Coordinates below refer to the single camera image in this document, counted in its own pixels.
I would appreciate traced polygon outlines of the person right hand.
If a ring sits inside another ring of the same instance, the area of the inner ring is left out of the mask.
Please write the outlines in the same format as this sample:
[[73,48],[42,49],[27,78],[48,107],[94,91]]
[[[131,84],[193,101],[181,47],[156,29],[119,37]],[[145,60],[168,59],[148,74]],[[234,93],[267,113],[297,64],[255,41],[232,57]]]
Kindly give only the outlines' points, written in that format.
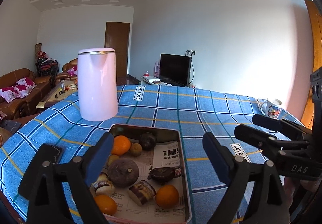
[[303,205],[317,191],[320,183],[321,178],[315,181],[298,180],[290,177],[284,178],[283,188],[287,197],[291,219],[294,219],[295,214],[302,210]]

